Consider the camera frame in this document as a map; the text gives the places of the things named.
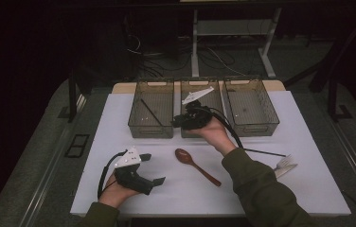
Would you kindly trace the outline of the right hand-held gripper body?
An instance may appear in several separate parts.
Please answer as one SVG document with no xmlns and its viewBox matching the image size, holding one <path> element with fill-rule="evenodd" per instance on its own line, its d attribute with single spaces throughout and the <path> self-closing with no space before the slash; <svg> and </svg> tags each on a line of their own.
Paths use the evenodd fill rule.
<svg viewBox="0 0 356 227">
<path fill-rule="evenodd" d="M 211 120 L 212 112 L 207 106 L 203 106 L 200 98 L 206 96 L 214 90 L 213 87 L 190 92 L 182 101 L 186 112 L 182 116 L 181 128 L 186 131 L 203 128 Z"/>
</svg>

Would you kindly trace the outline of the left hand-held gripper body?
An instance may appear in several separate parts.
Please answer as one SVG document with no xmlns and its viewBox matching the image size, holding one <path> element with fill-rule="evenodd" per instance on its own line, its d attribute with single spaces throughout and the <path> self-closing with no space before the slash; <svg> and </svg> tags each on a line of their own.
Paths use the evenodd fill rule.
<svg viewBox="0 0 356 227">
<path fill-rule="evenodd" d="M 118 184 L 139 193 L 149 195 L 154 188 L 152 181 L 141 177 L 137 170 L 142 163 L 136 147 L 131 147 L 114 164 Z"/>
</svg>

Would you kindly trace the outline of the smoky transparent plastic bin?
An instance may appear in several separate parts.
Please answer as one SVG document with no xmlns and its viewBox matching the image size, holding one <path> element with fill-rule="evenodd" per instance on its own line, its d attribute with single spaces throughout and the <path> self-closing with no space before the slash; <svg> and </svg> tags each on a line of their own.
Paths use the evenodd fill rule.
<svg viewBox="0 0 356 227">
<path fill-rule="evenodd" d="M 260 79 L 225 77 L 222 97 L 225 115 L 239 137 L 273 135 L 280 121 Z"/>
<path fill-rule="evenodd" d="M 143 98 L 163 124 L 160 127 L 140 101 Z M 128 126 L 133 138 L 172 138 L 174 79 L 139 79 L 136 83 Z"/>
<path fill-rule="evenodd" d="M 204 97 L 200 98 L 200 102 L 203 106 L 210 108 L 213 114 L 221 113 L 223 111 L 223 105 L 221 100 L 220 84 L 215 78 L 184 78 L 181 80 L 181 112 L 186 112 L 185 106 L 182 101 L 187 97 L 190 92 L 196 92 L 208 87 L 213 87 L 214 90 Z M 196 138 L 195 134 L 189 133 L 189 131 L 181 129 L 181 136 L 183 138 Z"/>
</svg>

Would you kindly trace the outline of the black chopstick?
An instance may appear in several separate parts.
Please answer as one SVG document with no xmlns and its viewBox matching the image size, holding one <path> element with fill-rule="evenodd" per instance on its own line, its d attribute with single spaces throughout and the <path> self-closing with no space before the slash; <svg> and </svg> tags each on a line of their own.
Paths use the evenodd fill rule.
<svg viewBox="0 0 356 227">
<path fill-rule="evenodd" d="M 157 116 L 154 114 L 154 112 L 151 110 L 151 108 L 148 106 L 148 104 L 145 102 L 143 98 L 140 98 L 140 101 L 142 104 L 145 106 L 145 108 L 150 112 L 151 116 L 155 119 L 155 121 L 158 123 L 160 127 L 163 127 L 163 124 L 161 121 L 157 118 Z"/>
<path fill-rule="evenodd" d="M 264 150 L 257 150 L 257 149 L 251 149 L 251 148 L 245 148 L 244 150 L 250 151 L 250 152 L 261 153 L 261 154 L 274 155 L 274 156 L 279 156 L 279 157 L 288 157 L 285 154 L 274 153 L 274 152 L 269 152 L 269 151 L 264 151 Z"/>
</svg>

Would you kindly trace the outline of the brown wooden spoon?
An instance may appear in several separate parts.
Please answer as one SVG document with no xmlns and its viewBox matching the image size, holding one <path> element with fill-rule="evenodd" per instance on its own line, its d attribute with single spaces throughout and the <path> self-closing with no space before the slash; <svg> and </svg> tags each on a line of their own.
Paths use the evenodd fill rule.
<svg viewBox="0 0 356 227">
<path fill-rule="evenodd" d="M 202 175 L 204 175 L 211 183 L 213 183 L 216 186 L 221 186 L 222 183 L 208 174 L 205 170 L 203 170 L 201 167 L 199 167 L 194 160 L 192 159 L 192 156 L 184 149 L 178 148 L 177 150 L 174 151 L 175 157 L 177 160 L 183 164 L 190 165 L 195 167 Z"/>
</svg>

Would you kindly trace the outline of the silver metal fork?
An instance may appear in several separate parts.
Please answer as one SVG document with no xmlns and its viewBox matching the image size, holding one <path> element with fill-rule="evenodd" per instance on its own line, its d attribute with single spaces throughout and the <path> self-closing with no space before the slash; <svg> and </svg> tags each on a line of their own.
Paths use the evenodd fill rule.
<svg viewBox="0 0 356 227">
<path fill-rule="evenodd" d="M 281 158 L 280 161 L 276 164 L 276 169 L 280 169 L 285 166 L 289 166 L 293 163 L 293 161 L 294 161 L 294 157 L 292 156 L 292 154 L 287 155 L 287 156 Z"/>
</svg>

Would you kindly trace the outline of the person's left hand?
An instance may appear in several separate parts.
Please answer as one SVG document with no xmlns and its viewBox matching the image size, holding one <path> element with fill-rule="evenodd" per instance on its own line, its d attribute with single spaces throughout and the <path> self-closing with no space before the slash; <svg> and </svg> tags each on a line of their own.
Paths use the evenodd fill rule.
<svg viewBox="0 0 356 227">
<path fill-rule="evenodd" d="M 102 191 L 98 199 L 99 203 L 118 208 L 127 199 L 138 195 L 137 191 L 126 188 L 117 183 L 115 174 L 112 174 L 106 183 L 106 188 Z"/>
</svg>

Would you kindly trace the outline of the person's right hand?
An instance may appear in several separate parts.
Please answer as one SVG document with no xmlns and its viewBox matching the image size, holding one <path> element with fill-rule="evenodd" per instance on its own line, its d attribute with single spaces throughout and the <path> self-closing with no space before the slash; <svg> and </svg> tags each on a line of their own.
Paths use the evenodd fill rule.
<svg viewBox="0 0 356 227">
<path fill-rule="evenodd" d="M 235 144 L 228 137 L 224 125 L 215 117 L 212 117 L 204 127 L 190 130 L 189 133 L 203 137 L 222 156 L 227 155 L 236 148 Z"/>
</svg>

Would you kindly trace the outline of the wooden table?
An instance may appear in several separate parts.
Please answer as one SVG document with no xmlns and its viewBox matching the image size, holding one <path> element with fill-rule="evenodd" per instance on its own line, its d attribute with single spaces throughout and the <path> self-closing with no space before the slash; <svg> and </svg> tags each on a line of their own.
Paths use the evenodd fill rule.
<svg viewBox="0 0 356 227">
<path fill-rule="evenodd" d="M 263 84 L 267 91 L 285 91 L 286 88 L 280 80 L 264 80 Z M 120 82 L 117 83 L 112 90 L 112 94 L 134 94 L 136 88 L 135 82 Z M 179 93 L 181 89 L 181 83 L 179 81 L 174 82 L 174 91 Z"/>
</svg>

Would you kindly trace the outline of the white metal stand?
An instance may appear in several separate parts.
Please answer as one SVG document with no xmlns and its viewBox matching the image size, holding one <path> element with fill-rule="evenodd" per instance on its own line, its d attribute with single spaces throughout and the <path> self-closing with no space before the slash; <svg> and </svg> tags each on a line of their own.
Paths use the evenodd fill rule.
<svg viewBox="0 0 356 227">
<path fill-rule="evenodd" d="M 191 75 L 199 77 L 198 38 L 205 36 L 255 36 L 265 37 L 258 54 L 269 79 L 275 79 L 276 73 L 269 60 L 268 52 L 275 36 L 276 27 L 282 8 L 275 9 L 271 19 L 241 19 L 241 20 L 200 20 L 198 10 L 193 12 L 192 22 L 192 53 Z"/>
</svg>

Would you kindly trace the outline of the white object on table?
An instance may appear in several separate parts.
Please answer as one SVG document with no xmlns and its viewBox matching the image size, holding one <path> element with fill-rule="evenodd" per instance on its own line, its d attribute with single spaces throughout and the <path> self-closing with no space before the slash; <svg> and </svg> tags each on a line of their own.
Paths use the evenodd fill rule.
<svg viewBox="0 0 356 227">
<path fill-rule="evenodd" d="M 278 169 L 275 170 L 275 175 L 276 178 L 280 178 L 283 175 L 285 175 L 286 173 L 288 173 L 289 171 L 293 170 L 294 168 L 297 167 L 297 164 L 292 164 L 292 165 L 288 165 L 288 166 L 284 166 L 284 167 L 280 167 Z"/>
</svg>

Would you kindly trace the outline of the metal floor rail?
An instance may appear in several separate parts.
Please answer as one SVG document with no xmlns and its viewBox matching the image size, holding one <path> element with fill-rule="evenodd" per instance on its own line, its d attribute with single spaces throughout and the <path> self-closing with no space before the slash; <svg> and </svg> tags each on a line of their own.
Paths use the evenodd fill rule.
<svg viewBox="0 0 356 227">
<path fill-rule="evenodd" d="M 356 125 L 348 121 L 328 121 L 329 136 L 323 154 L 334 170 L 340 189 L 356 200 Z"/>
<path fill-rule="evenodd" d="M 63 128 L 60 135 L 54 153 L 45 169 L 42 179 L 39 181 L 38 187 L 33 193 L 33 197 L 25 211 L 22 220 L 18 224 L 18 227 L 33 227 L 35 219 L 40 213 L 41 207 L 45 201 L 47 192 L 55 178 L 57 169 L 61 164 L 61 159 L 64 155 L 67 143 L 72 136 L 74 129 L 76 128 L 76 121 L 80 117 L 81 110 L 86 103 L 84 95 L 79 95 L 76 101 L 72 101 L 73 107 L 76 111 L 76 116 L 68 120 L 66 126 Z"/>
</svg>

